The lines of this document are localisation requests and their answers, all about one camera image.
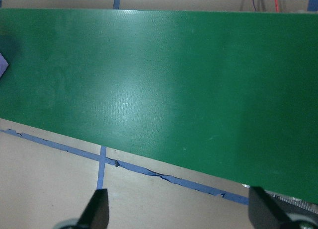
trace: purple object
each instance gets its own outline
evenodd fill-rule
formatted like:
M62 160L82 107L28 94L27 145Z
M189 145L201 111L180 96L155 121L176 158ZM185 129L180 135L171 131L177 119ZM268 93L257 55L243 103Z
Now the purple object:
M0 54L0 77L2 76L2 74L4 73L4 71L6 70L8 66L9 64L4 59L4 57Z

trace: green belt surface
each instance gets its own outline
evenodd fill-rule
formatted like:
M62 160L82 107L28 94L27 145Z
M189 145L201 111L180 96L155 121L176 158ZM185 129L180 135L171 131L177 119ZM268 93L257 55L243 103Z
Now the green belt surface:
M0 9L0 118L318 202L318 15Z

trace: blue tape line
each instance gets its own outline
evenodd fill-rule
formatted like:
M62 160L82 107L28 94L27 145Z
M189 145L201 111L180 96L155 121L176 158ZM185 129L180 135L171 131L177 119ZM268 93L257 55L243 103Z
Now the blue tape line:
M141 173L141 174L144 174L147 176L159 177L159 178L166 180L166 181L173 183L173 184L177 184L177 185L180 185L180 186L183 186L186 188L194 189L194 190L197 190L199 192L207 193L207 194L210 194L213 196L222 196L224 199L227 199L227 200L230 200L230 201L233 201L236 203L248 205L248 198L247 197L244 197L244 196L241 196L238 194L234 194L234 193L230 193L230 192L220 190L217 188L213 188L213 187L203 185L200 183L192 182L192 181L189 181L186 179L177 178L177 177L174 177L171 175L164 175L164 174L156 173L156 172L153 172L153 171L151 171L147 168L141 167L141 166L137 166L137 165L134 165L131 163L108 158L108 157L106 157L106 147L104 147L104 146L102 146L100 148L100 155L97 155L97 154L85 152L85 151L82 151L82 150L79 150L79 149L76 149L73 147L65 146L63 144L59 144L56 142L47 141L47 140L44 140L42 138L32 136L29 134L25 134L25 133L19 134L15 130L11 130L11 129L8 129L6 131L0 130L0 132L7 133L7 134L10 134L10 135L13 135L13 136L16 136L19 138L23 138L26 140L30 140L30 141L33 141L33 142L36 142L36 143L39 143L39 144L42 144L45 146L49 146L52 148L56 148L56 149L59 149L62 151L73 153L73 154L76 154L79 156L90 158L90 159L93 159L95 161L99 161L97 188L102 187L103 179L104 179L103 167L105 168L105 164L107 163L107 164L113 165L115 167L122 167L126 170L129 170L129 171L132 171L135 173Z
M94 153L90 153L90 152L86 152L86 151L82 151L82 150L79 150L79 149L76 149L76 148L73 148L73 147L70 147L70 146L66 146L66 145L63 145L63 144L59 144L59 143L56 143L56 142L53 142L53 141L47 141L47 140L44 140L42 138L39 138L39 137L36 137L36 136L32 136L32 135L29 135L29 134L26 134L26 133L21 133L20 134L20 133L17 133L15 130L11 130L11 129L8 129L6 131L0 130L0 132L7 133L7 134L10 134L10 135L13 135L13 136L17 136L19 138L23 138L23 139L26 139L26 140L29 140L29 141L33 141L33 142L36 142L36 143L39 143L39 144L42 144L42 145L45 145L45 146L49 146L49 147L58 149L58 150L66 151L66 152L69 152L69 153L73 153L73 154L76 154L76 155L79 155L79 156L82 156L82 157L85 157L85 158L89 158L89 159L92 159L92 160L95 160L95 161L99 161L99 159L100 159L100 155L97 155L97 154L94 154Z
M318 0L309 0L308 11L318 11Z
M105 162L106 162L106 146L101 146L100 147L100 161L99 161L99 168L98 168L97 189L103 188Z
M120 6L120 0L114 0L113 9L119 9Z
M160 173L156 173L153 172L147 168L141 167L141 166L137 166L131 163L127 163L127 162L123 162L120 160L115 160L115 159L111 159L111 158L106 158L106 163L113 165L115 167L122 167L124 169L127 169L129 171L132 172L136 172L136 173L141 173L144 175L148 175L148 176L154 176L154 177L159 177L162 178L163 180L166 180L170 183L173 184L178 184L180 186L186 187L186 188L190 188L190 189L194 189L203 193L208 193L211 194L213 196L222 196L224 199L236 202L236 203L240 203L240 204L244 204L244 205L248 205L248 198L238 195L238 194L234 194L234 193L230 193L224 190L220 190L217 188L213 188L207 185L203 185L200 183L196 183L196 182L192 182L186 179L181 179L181 178L177 178L171 175L164 175L164 174L160 174Z

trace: red wire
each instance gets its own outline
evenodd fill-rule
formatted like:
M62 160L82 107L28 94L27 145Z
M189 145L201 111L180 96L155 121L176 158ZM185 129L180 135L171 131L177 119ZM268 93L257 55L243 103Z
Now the red wire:
M275 0L275 10L277 13L279 12L278 0Z

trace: wire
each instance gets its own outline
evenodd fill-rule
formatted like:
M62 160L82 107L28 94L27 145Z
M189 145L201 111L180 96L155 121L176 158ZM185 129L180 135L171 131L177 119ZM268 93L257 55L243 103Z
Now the wire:
M254 11L256 12L257 10L256 10L255 4L254 4L254 0L250 0L250 2L252 4L252 7L253 7Z
M278 0L275 0L275 10L277 13L279 12Z

